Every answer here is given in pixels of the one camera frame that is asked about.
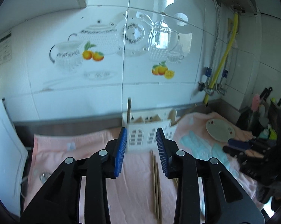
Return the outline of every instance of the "metal pipe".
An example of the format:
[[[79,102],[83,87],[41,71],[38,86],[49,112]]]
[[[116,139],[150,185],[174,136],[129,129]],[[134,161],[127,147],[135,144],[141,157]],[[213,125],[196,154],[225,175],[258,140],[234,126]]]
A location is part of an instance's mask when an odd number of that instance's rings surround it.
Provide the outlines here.
[[[214,40],[214,45],[213,45],[213,51],[212,51],[212,60],[211,60],[211,65],[210,68],[211,70],[213,69],[214,61],[215,61],[215,53],[216,53],[216,48],[217,48],[217,43],[218,43],[218,37],[219,37],[219,29],[220,29],[220,13],[219,13],[219,6],[217,4],[217,0],[213,0],[215,10],[216,10],[216,34],[215,34],[215,40]]]

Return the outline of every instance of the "wooden chopstick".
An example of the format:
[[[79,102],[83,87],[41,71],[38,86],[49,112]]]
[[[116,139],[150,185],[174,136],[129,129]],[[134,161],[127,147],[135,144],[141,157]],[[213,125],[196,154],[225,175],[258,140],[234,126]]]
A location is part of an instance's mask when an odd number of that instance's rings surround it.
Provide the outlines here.
[[[131,112],[131,98],[128,98],[128,105],[127,105],[127,124],[130,123],[130,112]]]
[[[158,216],[160,220],[160,224],[162,224],[162,208],[161,208],[161,191],[160,191],[160,178],[159,178],[159,170],[158,170],[158,163],[156,163],[157,169],[157,190],[158,190]]]
[[[154,193],[154,213],[156,214],[157,211],[157,206],[156,206],[156,191],[155,191],[155,161],[154,161],[154,154],[153,151],[151,151],[151,156],[152,156],[152,170],[153,170],[153,193]]]
[[[156,156],[154,155],[154,172],[155,172],[155,196],[156,196],[156,217],[159,220],[159,200],[158,200],[158,165],[156,163]]]

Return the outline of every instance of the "yellow gas hose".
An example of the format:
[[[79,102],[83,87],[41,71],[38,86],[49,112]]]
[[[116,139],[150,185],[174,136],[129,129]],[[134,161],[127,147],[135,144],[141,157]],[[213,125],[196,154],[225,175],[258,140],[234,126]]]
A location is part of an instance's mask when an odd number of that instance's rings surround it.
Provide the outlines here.
[[[234,22],[233,22],[233,31],[232,31],[232,36],[231,36],[231,39],[228,43],[228,46],[226,47],[226,50],[224,52],[224,55],[219,63],[219,66],[217,67],[217,70],[212,78],[212,81],[209,85],[209,88],[213,89],[214,85],[216,84],[217,82],[217,79],[219,77],[219,74],[220,74],[220,71],[221,71],[221,68],[223,67],[224,63],[225,63],[225,60],[226,60],[226,57],[228,56],[228,53],[230,52],[231,48],[232,48],[232,45],[233,45],[233,42],[236,38],[236,33],[237,33],[237,30],[238,30],[238,13],[235,13],[234,15]],[[205,94],[205,98],[204,98],[204,104],[207,105],[208,103],[208,99],[209,99],[209,95],[208,94]]]

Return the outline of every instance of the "blue valve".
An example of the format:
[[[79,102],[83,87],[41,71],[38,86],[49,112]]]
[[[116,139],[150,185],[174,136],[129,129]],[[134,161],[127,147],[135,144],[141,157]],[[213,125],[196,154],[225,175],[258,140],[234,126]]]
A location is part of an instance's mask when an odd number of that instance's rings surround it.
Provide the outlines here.
[[[211,74],[212,74],[212,69],[207,67],[206,73],[205,73],[206,77],[211,77]]]
[[[228,76],[228,71],[224,69],[222,72],[222,77],[227,78],[227,76]]]

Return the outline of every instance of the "black kitchen utensil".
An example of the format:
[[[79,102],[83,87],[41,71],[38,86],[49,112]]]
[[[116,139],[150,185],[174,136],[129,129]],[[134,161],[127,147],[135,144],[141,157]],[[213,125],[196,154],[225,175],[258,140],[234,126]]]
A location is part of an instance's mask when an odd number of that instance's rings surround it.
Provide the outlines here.
[[[267,102],[267,98],[269,97],[270,93],[273,91],[272,87],[269,87],[268,91],[264,95],[264,101]]]
[[[277,106],[280,107],[281,105],[281,98],[279,99],[278,103],[277,103]]]
[[[262,99],[265,96],[267,91],[268,91],[268,89],[265,87],[264,91],[262,91],[261,95],[259,96],[260,99]]]

